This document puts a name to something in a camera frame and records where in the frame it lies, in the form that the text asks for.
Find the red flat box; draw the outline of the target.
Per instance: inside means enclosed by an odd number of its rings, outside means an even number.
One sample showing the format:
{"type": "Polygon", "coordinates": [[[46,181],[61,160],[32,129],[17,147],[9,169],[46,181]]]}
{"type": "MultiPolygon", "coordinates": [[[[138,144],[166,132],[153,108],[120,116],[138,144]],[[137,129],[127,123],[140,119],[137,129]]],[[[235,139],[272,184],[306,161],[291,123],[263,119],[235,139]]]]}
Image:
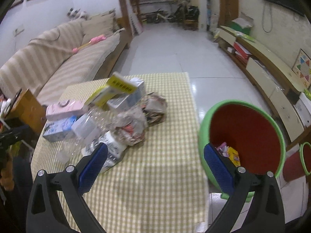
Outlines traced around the red flat box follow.
{"type": "Polygon", "coordinates": [[[247,50],[237,41],[234,42],[233,47],[235,48],[236,52],[244,59],[248,59],[252,55],[251,52],[249,52],[249,50],[247,50]]]}

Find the printed paper ball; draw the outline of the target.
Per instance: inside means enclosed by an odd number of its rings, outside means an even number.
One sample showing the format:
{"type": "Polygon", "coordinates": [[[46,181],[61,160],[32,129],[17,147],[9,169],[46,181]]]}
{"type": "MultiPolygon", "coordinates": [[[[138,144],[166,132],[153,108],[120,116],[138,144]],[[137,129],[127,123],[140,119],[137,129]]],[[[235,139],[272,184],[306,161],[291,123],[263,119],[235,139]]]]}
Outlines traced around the printed paper ball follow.
{"type": "Polygon", "coordinates": [[[141,103],[148,126],[164,122],[166,120],[167,107],[168,103],[162,95],[158,95],[156,92],[148,93],[141,103]]]}

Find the yellow iced tea carton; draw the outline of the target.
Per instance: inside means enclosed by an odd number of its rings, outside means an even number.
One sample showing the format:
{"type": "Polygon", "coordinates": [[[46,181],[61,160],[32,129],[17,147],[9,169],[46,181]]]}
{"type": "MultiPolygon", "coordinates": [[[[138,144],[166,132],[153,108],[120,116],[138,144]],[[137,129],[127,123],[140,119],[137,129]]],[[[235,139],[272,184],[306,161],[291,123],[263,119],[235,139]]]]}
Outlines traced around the yellow iced tea carton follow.
{"type": "Polygon", "coordinates": [[[233,149],[232,147],[228,147],[227,154],[228,154],[228,158],[232,161],[232,163],[236,167],[240,167],[241,166],[239,154],[238,154],[238,152],[235,149],[233,149]]]}

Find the blue white box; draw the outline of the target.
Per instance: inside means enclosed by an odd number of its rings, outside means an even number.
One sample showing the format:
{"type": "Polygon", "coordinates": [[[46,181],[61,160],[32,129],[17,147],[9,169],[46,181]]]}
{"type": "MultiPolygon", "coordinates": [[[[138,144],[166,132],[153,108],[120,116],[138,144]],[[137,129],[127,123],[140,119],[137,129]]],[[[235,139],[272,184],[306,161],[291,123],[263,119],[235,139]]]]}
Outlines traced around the blue white box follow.
{"type": "Polygon", "coordinates": [[[60,120],[47,121],[43,129],[43,138],[49,142],[59,142],[65,138],[73,137],[72,125],[77,120],[77,116],[71,116],[60,120]]]}

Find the striped beige sofa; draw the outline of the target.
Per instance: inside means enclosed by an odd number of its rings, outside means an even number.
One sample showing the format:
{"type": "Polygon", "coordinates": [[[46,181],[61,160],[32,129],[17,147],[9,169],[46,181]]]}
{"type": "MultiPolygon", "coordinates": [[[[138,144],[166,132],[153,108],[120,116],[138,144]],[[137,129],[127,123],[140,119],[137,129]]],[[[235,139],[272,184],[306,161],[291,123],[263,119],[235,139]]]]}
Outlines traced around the striped beige sofa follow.
{"type": "Polygon", "coordinates": [[[130,44],[127,31],[121,29],[74,54],[82,41],[78,19],[46,30],[1,67],[1,91],[12,98],[20,89],[30,90],[40,104],[55,103],[70,85],[107,78],[130,44]]]}

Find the pink plastic wrapper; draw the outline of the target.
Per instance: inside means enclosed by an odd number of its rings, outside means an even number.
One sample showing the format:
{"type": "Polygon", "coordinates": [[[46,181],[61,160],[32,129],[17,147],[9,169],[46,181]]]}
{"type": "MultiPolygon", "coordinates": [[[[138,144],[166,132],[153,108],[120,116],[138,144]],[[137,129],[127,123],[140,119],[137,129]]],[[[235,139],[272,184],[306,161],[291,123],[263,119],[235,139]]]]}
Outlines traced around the pink plastic wrapper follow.
{"type": "Polygon", "coordinates": [[[227,146],[227,143],[224,142],[220,146],[218,146],[216,149],[217,149],[218,153],[221,154],[222,156],[229,157],[228,148],[229,147],[227,146]]]}

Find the green storage box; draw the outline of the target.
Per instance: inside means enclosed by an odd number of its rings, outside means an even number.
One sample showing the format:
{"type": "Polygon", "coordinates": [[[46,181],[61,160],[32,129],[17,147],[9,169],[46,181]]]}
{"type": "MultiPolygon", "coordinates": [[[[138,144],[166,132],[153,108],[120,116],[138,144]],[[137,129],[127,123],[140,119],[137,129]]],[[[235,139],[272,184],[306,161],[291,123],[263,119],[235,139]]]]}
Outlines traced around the green storage box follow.
{"type": "Polygon", "coordinates": [[[253,23],[249,22],[248,20],[244,18],[239,17],[239,18],[232,20],[229,24],[229,27],[236,31],[250,35],[250,32],[253,27],[253,23]]]}

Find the red bin with green rim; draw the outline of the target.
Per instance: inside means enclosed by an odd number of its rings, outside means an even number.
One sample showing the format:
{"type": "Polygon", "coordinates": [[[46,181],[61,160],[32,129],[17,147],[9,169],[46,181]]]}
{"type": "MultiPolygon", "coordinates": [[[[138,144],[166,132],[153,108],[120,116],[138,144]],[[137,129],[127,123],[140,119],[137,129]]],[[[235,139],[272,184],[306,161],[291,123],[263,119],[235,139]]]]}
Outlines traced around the red bin with green rim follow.
{"type": "Polygon", "coordinates": [[[286,151],[279,126],[268,113],[248,102],[230,99],[213,105],[198,133],[202,167],[208,180],[221,192],[221,198],[228,199],[204,159],[204,147],[209,143],[215,147],[226,143],[235,149],[242,167],[253,174],[271,171],[279,177],[283,170],[286,151]]]}

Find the yellow white cardboard box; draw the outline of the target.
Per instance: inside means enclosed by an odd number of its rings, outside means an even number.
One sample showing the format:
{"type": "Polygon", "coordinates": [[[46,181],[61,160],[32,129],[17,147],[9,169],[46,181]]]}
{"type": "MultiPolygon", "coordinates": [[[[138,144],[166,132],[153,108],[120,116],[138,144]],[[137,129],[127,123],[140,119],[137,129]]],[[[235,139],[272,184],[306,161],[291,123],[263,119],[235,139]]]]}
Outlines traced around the yellow white cardboard box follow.
{"type": "Polygon", "coordinates": [[[113,97],[119,94],[132,94],[137,89],[137,84],[132,82],[119,73],[114,72],[107,82],[97,88],[92,95],[85,101],[85,105],[102,108],[113,97]]]}

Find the white printed carton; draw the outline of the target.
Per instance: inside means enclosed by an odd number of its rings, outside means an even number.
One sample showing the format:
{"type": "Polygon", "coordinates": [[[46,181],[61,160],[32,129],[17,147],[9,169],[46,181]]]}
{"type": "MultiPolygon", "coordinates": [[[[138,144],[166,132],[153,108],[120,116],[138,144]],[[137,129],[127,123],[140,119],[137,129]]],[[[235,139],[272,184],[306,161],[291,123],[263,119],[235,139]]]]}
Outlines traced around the white printed carton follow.
{"type": "Polygon", "coordinates": [[[145,83],[143,79],[134,77],[130,79],[137,85],[137,89],[132,94],[120,94],[107,102],[109,110],[114,113],[128,111],[135,106],[146,95],[145,83]]]}

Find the clear plastic bottle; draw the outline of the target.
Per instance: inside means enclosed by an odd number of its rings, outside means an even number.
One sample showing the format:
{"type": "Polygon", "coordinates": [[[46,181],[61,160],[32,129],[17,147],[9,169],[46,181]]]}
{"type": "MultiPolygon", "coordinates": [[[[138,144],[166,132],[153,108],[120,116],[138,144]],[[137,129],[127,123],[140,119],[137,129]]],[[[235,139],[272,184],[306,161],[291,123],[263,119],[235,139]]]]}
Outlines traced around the clear plastic bottle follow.
{"type": "Polygon", "coordinates": [[[70,133],[63,140],[62,148],[56,154],[56,158],[61,163],[68,163],[73,157],[81,154],[89,156],[100,144],[108,146],[107,163],[116,161],[112,153],[113,138],[107,129],[101,129],[95,122],[97,116],[90,113],[82,115],[70,128],[70,133]]]}

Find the yellow checkered tablecloth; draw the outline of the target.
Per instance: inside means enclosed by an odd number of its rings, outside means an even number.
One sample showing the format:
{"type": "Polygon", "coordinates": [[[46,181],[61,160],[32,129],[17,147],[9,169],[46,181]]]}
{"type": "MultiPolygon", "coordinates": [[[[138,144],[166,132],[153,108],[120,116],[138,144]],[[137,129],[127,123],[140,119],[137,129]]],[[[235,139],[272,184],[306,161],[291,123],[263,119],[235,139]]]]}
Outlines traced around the yellow checkered tablecloth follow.
{"type": "MultiPolygon", "coordinates": [[[[208,228],[207,178],[198,152],[198,120],[187,73],[144,74],[147,92],[162,95],[166,120],[145,132],[144,141],[125,150],[123,159],[99,173],[83,194],[105,232],[205,232],[208,228]]],[[[31,161],[38,171],[62,172],[68,163],[57,160],[63,142],[40,137],[31,161]]],[[[80,232],[63,192],[59,201],[69,222],[80,232]]]]}

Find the white grey plastic bag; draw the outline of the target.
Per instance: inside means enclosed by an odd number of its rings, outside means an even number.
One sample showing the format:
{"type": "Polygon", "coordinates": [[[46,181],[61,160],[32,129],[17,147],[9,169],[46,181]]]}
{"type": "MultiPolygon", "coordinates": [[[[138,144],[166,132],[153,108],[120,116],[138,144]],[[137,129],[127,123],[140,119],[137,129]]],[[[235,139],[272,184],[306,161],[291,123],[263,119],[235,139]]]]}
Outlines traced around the white grey plastic bag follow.
{"type": "Polygon", "coordinates": [[[147,118],[142,108],[134,106],[113,117],[112,122],[105,126],[104,134],[82,148],[81,154],[89,156],[96,146],[105,143],[108,147],[108,154],[101,169],[101,173],[104,173],[123,159],[128,147],[144,141],[147,127],[147,118]]]}

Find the long low TV cabinet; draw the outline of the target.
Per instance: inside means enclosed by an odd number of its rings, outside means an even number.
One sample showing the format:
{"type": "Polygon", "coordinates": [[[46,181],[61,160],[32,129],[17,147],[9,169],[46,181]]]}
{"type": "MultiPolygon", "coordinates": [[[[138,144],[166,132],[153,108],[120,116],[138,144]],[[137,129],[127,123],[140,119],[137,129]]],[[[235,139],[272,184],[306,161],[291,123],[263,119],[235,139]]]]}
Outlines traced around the long low TV cabinet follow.
{"type": "Polygon", "coordinates": [[[293,143],[306,137],[310,128],[303,123],[295,108],[305,87],[293,70],[266,46],[257,40],[251,41],[250,37],[243,38],[241,32],[232,28],[221,26],[217,42],[259,89],[272,112],[282,121],[290,141],[293,143]],[[251,52],[248,59],[242,58],[236,52],[233,47],[235,41],[251,52]]]}

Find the pink rectangular box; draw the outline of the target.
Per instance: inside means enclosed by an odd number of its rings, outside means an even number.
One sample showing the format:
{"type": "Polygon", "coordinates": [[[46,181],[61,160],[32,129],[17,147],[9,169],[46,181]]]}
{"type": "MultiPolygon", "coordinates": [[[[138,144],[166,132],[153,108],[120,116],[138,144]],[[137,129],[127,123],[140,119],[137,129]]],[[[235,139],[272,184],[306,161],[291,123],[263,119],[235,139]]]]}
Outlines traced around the pink rectangular box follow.
{"type": "Polygon", "coordinates": [[[55,121],[71,116],[81,116],[88,110],[89,108],[79,100],[63,100],[48,105],[46,118],[49,121],[55,121]]]}

